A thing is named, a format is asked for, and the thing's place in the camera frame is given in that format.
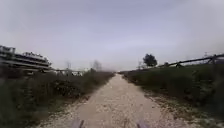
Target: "vegetation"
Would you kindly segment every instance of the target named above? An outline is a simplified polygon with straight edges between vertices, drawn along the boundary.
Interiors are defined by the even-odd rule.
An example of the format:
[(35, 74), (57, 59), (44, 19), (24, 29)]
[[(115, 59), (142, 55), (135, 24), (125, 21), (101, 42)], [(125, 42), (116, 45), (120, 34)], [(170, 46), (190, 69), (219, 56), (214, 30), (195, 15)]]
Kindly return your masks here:
[(224, 120), (223, 64), (163, 66), (122, 74), (145, 92), (163, 94)]
[(152, 54), (146, 54), (143, 61), (148, 67), (154, 67), (157, 65), (157, 60)]
[(0, 81), (0, 127), (38, 124), (65, 103), (92, 93), (112, 76), (90, 70), (82, 76), (45, 73), (5, 78)]

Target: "overcast sky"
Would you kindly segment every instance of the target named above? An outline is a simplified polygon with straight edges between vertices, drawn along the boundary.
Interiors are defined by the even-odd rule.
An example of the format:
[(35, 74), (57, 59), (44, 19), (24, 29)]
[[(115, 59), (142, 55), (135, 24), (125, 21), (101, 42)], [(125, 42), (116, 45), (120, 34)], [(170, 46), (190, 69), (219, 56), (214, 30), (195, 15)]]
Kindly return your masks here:
[(53, 67), (136, 68), (224, 52), (223, 0), (0, 0), (0, 44)]

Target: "gravel path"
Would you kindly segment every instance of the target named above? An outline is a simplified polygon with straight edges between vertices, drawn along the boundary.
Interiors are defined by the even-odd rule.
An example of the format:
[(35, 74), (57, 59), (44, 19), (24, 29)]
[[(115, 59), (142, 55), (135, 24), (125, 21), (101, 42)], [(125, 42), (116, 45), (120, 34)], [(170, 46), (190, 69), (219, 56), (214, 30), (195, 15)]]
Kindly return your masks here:
[(137, 122), (145, 122), (150, 128), (190, 127), (163, 112), (152, 98), (145, 98), (137, 86), (127, 83), (120, 75), (113, 77), (88, 101), (73, 104), (66, 111), (68, 114), (58, 115), (38, 127), (72, 128), (76, 120), (84, 120), (85, 128), (136, 128)]

